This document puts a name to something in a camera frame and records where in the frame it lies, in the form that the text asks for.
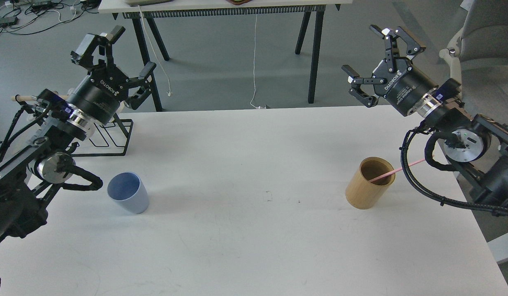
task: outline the white table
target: white table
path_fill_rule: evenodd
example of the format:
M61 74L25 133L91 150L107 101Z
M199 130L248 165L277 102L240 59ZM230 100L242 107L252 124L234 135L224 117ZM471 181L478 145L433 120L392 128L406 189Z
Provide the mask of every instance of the white table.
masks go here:
M169 60L169 54L155 24L156 17L187 17L187 16L217 16L217 15L245 15L267 13L298 13L303 12L303 21L295 48L295 54L301 53L303 40L312 12L316 12L314 27L314 42L312 48L311 74L309 78L308 102L314 103L316 92L316 78L318 76L318 61L320 58L323 16L327 4L336 4L340 10L341 4L350 4L353 0L252 0L246 4L233 5L226 0L174 0L161 4L142 6L143 16L146 18L164 60ZM137 43L144 64L150 61L143 28L140 22L141 14L138 7L131 7L123 0L104 0L98 7L99 13L112 13L116 18L122 13L125 19L132 19ZM152 96L156 111L162 111L162 103L155 83L152 83Z
M47 225L0 245L2 296L508 295L469 210L441 207L402 174L370 210L344 197L365 157L400 165L420 117L390 106L124 116L135 122L126 157L77 164L105 184L137 172L148 210L126 213L107 185L60 191ZM413 172L463 200L452 173Z

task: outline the wooden cup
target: wooden cup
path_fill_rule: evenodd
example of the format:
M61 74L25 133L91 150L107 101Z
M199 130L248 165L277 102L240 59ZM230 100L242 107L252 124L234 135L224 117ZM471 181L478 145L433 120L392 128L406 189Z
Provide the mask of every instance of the wooden cup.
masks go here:
M360 163L359 170L354 174L346 188L346 199L361 210L372 208L385 190L393 183L395 175L369 182L387 172L391 172L393 166L379 157L368 157Z

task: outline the table leg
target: table leg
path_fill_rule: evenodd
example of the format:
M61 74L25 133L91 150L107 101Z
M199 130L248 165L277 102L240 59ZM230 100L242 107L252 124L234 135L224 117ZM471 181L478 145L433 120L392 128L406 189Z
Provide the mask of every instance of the table leg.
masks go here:
M314 103L314 93L316 92L316 77L318 76L318 61L320 59L323 15L325 15L324 11L316 12L316 27L314 28L314 45L312 48L311 77L309 80L309 104Z
M303 45L303 40L305 39L305 33L307 32L307 27L309 25L310 18L311 12L305 12L305 14L303 15L303 20L301 21L301 28L299 29L299 36L297 38L295 54L301 53L301 46Z
M164 60L169 60L169 55L166 50L166 47L164 46L164 42L162 41L162 37L160 37L160 33L158 32L157 25L155 24L154 18L147 18L148 24L150 25L150 29L152 30L153 37L155 38L155 41L157 42L158 48L160 49L160 53L162 54L162 57Z
M148 53L148 47L146 46L146 39L144 38L144 32L142 30L141 20L133 18L133 28L135 29L135 35L137 36L137 43L139 43L139 49L141 50L142 62L146 65L150 61L150 54ZM155 75L151 75L152 82L150 86L152 88L153 103L157 112L163 111L160 97L158 95L157 84L155 83Z

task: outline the pink straw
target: pink straw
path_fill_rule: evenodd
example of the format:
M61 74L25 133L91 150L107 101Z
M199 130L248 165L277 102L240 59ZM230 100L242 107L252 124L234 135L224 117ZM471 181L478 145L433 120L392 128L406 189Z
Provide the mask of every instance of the pink straw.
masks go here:
M408 164L408 166L409 166L409 167L411 167L412 165L416 165L417 163L421 163L421 162L423 162L423 161L425 161L425 159L420 159L420 160L417 160L417 161L414 161L414 162L412 162L412 163ZM376 177L376 178L374 178L374 179L372 179L372 180L369 180L369 182L371 182L371 183L372 183L372 182L374 182L374 181L376 181L376 180L380 180L381 178L385 178L385 177L387 177L387 176L391 176L392 174L397 173L397 172L400 172L400 171L402 171L402 167L399 167L399 168L398 168L398 169L396 169L396 170L393 170L393 171L391 171L391 172L387 172L387 173L385 173L385 174L383 174L383 175L380 175L380 176L378 176L378 177Z

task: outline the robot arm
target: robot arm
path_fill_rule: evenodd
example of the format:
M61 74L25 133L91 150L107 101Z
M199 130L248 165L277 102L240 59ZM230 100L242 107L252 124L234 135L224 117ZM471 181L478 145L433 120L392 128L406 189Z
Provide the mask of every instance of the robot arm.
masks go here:
M349 75L349 93L367 107L377 105L378 98L386 99L400 114L409 116L418 113L424 118L421 125L406 135L401 147L402 167L408 181L423 195L437 200L441 205L449 204L471 210L485 210L493 215L508 215L508 129L483 114L471 116L464 110L459 99L460 83L448 79L442 86L431 81L427 75L413 65L413 58L425 50L413 35L398 27L380 30L370 29L385 42L385 58L374 69L370 78L361 78L350 66L342 69ZM400 56L397 39L407 44L406 56ZM361 86L371 84L374 95L368 95ZM407 166L407 149L417 133L430 134L425 148L427 162L442 171L458 171L473 189L470 192L474 203L465 203L442 197L423 187ZM471 161L482 157L491 144L492 137L500 142L500 158L486 173L477 170ZM436 141L444 140L444 154L450 164L441 164L432 159Z
M0 147L0 242L7 236L24 238L47 222L47 206L60 190L98 190L102 180L77 167L71 158L75 139L86 140L94 131L94 123L106 124L114 116L121 102L137 109L150 95L149 84L155 64L149 62L138 77L129 78L113 62L111 46L124 32L124 27L101 35L88 34L76 51L72 62L88 70L88 75L75 88L67 101L44 90L37 97L43 109L30 125L39 123L40 129L21 151L3 159L15 136L6 136ZM93 54L98 49L104 59L94 64ZM129 96L130 88L138 88ZM23 110L29 105L21 103ZM30 189L25 183L26 170L41 183ZM72 175L90 182L89 185L65 183Z

